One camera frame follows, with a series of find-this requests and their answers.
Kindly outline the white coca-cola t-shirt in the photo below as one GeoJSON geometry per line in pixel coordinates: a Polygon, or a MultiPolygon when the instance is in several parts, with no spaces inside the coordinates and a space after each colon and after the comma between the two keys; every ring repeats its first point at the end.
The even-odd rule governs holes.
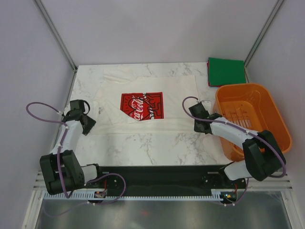
{"type": "Polygon", "coordinates": [[[138,76],[132,70],[105,70],[93,100],[92,134],[191,133],[194,120],[184,109],[198,97],[194,75],[138,76]]]}

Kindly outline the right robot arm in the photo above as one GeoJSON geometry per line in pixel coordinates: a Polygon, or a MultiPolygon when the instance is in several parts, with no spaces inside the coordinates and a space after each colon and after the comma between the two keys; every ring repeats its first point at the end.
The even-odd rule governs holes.
{"type": "Polygon", "coordinates": [[[267,177],[282,178],[286,175],[285,158],[270,131],[257,132],[238,126],[219,114],[209,119],[194,117],[209,124],[209,133],[219,136],[240,147],[244,160],[233,162],[218,176],[222,187],[228,188],[241,178],[263,181],[267,177]]]}

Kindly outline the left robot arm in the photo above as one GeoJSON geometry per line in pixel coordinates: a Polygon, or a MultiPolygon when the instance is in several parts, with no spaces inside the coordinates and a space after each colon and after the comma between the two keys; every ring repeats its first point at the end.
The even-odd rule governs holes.
{"type": "Polygon", "coordinates": [[[67,112],[61,126],[60,138],[50,154],[40,158],[40,167],[45,186],[50,195],[63,193],[70,197],[73,192],[89,182],[93,187],[101,187],[105,177],[97,171],[97,164],[81,166],[74,153],[81,135],[87,135],[95,125],[81,109],[67,112]]]}

